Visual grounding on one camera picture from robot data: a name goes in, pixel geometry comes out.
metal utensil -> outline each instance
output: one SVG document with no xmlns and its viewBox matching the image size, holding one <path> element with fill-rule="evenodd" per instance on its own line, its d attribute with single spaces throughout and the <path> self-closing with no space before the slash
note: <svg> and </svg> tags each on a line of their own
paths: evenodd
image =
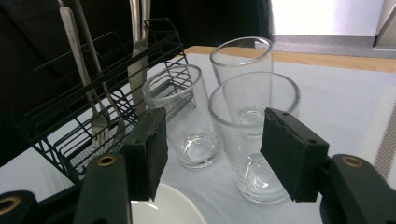
<svg viewBox="0 0 396 224">
<path fill-rule="evenodd" d="M 62 21 L 64 23 L 64 29 L 67 33 L 69 44 L 76 61 L 81 82 L 85 87 L 90 84 L 90 80 L 87 78 L 88 73 L 82 57 L 81 45 L 79 44 L 78 40 L 78 31 L 74 20 L 73 12 L 69 7 L 61 7 L 60 13 Z M 92 92 L 87 91 L 86 94 L 92 109 L 92 147 L 93 150 L 96 151 L 100 147 L 107 147 L 107 139 L 109 137 L 108 122 L 107 119 L 97 111 L 92 97 Z"/>
<path fill-rule="evenodd" d="M 143 20 L 149 19 L 150 1 L 143 0 L 140 4 L 140 0 L 130 0 L 131 15 L 132 15 L 132 32 L 133 32 L 133 43 L 134 51 L 132 56 L 136 56 L 143 52 L 149 44 L 147 31 L 143 25 Z M 141 116 L 146 111 L 146 103 L 143 100 L 141 87 L 147 79 L 147 57 L 139 60 L 128 67 L 128 76 L 132 97 L 136 109 L 137 116 Z"/>
<path fill-rule="evenodd" d="M 77 7 L 77 14 L 78 14 L 78 18 L 79 18 L 79 22 L 82 26 L 82 31 L 85 35 L 85 39 L 87 40 L 88 43 L 88 48 L 90 49 L 90 53 L 91 56 L 93 58 L 93 64 L 95 65 L 95 69 L 96 72 L 99 76 L 101 76 L 103 74 L 101 65 L 99 63 L 99 59 L 96 55 L 96 50 L 95 50 L 95 46 L 93 44 L 92 41 L 92 37 L 91 37 L 91 33 L 90 33 L 90 29 L 88 27 L 87 21 L 85 19 L 85 15 L 84 15 L 84 11 L 82 10 L 82 6 L 81 3 L 79 2 L 79 0 L 75 0 L 76 2 L 76 7 Z M 126 126 L 125 126 L 125 121 L 121 116 L 121 113 L 117 107 L 117 105 L 115 104 L 113 98 L 111 97 L 108 89 L 107 89 L 107 84 L 105 82 L 102 82 L 102 87 L 106 93 L 106 98 L 107 100 L 110 102 L 111 106 L 114 108 L 114 110 L 117 113 L 118 116 L 118 123 L 117 123 L 117 132 L 114 136 L 114 141 L 113 141 L 113 149 L 114 150 L 118 150 L 119 147 L 121 147 L 120 142 L 122 141 L 122 139 L 125 137 L 126 135 Z"/>
</svg>

cutlery basket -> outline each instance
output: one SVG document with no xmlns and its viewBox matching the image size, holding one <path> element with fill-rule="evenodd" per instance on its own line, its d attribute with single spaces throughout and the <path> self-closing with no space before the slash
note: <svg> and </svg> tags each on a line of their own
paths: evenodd
<svg viewBox="0 0 396 224">
<path fill-rule="evenodd" d="M 119 150 L 123 139 L 139 120 L 135 109 L 143 102 L 134 102 L 133 93 L 141 91 L 143 83 L 131 90 L 128 80 L 139 71 L 128 75 L 128 67 L 145 57 L 148 58 L 148 65 L 142 69 L 148 73 L 154 67 L 166 68 L 188 63 L 172 22 L 168 19 L 153 19 L 145 21 L 145 25 L 148 28 L 149 45 L 135 57 L 131 53 L 132 41 L 122 43 L 115 32 L 93 41 L 103 69 L 101 76 L 93 72 L 88 46 L 82 46 L 92 80 L 86 87 L 81 84 L 71 52 L 37 67 L 35 74 L 42 80 L 41 89 L 15 102 L 11 113 L 5 117 L 23 140 L 74 183 L 83 179 L 86 166 L 93 157 Z M 103 82 L 107 84 L 107 92 L 102 88 Z M 105 106 L 101 108 L 100 114 L 104 115 L 107 111 L 110 116 L 107 147 L 100 146 L 97 150 L 92 147 L 95 136 L 91 131 L 91 121 L 95 117 L 92 117 L 86 97 L 87 91 L 92 89 L 98 93 L 99 99 L 95 102 L 100 100 Z M 107 93 L 117 105 L 120 115 L 107 100 Z M 121 139 L 116 138 L 120 117 L 126 126 L 126 134 Z"/>
</svg>

black wire rack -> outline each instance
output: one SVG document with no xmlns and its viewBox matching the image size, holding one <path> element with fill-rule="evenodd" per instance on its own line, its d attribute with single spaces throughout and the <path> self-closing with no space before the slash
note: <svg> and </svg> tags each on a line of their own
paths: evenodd
<svg viewBox="0 0 396 224">
<path fill-rule="evenodd" d="M 133 47 L 132 41 L 122 43 L 115 32 L 93 40 L 103 69 L 100 76 L 93 72 L 88 46 L 81 46 L 92 80 L 85 87 L 80 82 L 77 68 L 67 66 L 75 65 L 71 52 L 37 67 L 35 73 L 42 80 L 41 89 L 15 102 L 6 118 L 23 140 L 74 183 L 84 178 L 86 166 L 93 157 L 119 150 L 126 135 L 138 122 L 135 109 L 144 102 L 134 102 L 133 93 L 140 91 L 141 86 L 131 90 L 129 78 L 159 63 L 163 63 L 163 68 L 188 63 L 172 22 L 153 19 L 145 21 L 145 25 L 148 28 L 148 48 L 134 57 L 129 53 Z M 128 75 L 128 67 L 145 57 L 148 58 L 147 66 Z M 107 91 L 102 88 L 104 82 Z M 104 105 L 97 116 L 110 116 L 106 126 L 109 137 L 99 147 L 94 147 L 92 143 L 97 136 L 92 133 L 91 122 L 95 115 L 86 97 L 91 90 L 97 92 L 95 102 L 101 101 Z M 106 99 L 108 93 L 120 114 Z M 44 103 L 35 103 L 43 98 L 46 99 Z M 126 132 L 122 137 L 118 134 L 123 131 L 118 130 L 120 118 L 124 120 Z"/>
</svg>

white plate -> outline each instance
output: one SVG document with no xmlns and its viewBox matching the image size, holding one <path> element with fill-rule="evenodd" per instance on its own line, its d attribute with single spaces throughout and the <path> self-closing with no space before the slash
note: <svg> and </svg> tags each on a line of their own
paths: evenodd
<svg viewBox="0 0 396 224">
<path fill-rule="evenodd" d="M 206 224 L 195 204 L 177 189 L 160 183 L 155 202 L 131 202 L 136 224 Z"/>
</svg>

clear glass tumbler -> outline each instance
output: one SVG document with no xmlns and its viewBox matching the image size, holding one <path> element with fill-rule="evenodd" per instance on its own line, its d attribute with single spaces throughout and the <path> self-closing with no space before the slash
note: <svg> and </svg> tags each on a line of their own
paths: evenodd
<svg viewBox="0 0 396 224">
<path fill-rule="evenodd" d="M 147 80 L 142 88 L 149 108 L 165 108 L 168 144 L 188 168 L 206 167 L 221 149 L 201 73 L 194 65 L 173 66 Z"/>
<path fill-rule="evenodd" d="M 277 203 L 288 194 L 260 153 L 265 108 L 296 115 L 300 93 L 288 77 L 246 73 L 222 83 L 209 99 L 223 148 L 242 194 L 254 203 Z"/>
<path fill-rule="evenodd" d="M 273 72 L 273 43 L 263 37 L 248 36 L 228 41 L 210 54 L 219 85 L 248 72 Z"/>
</svg>

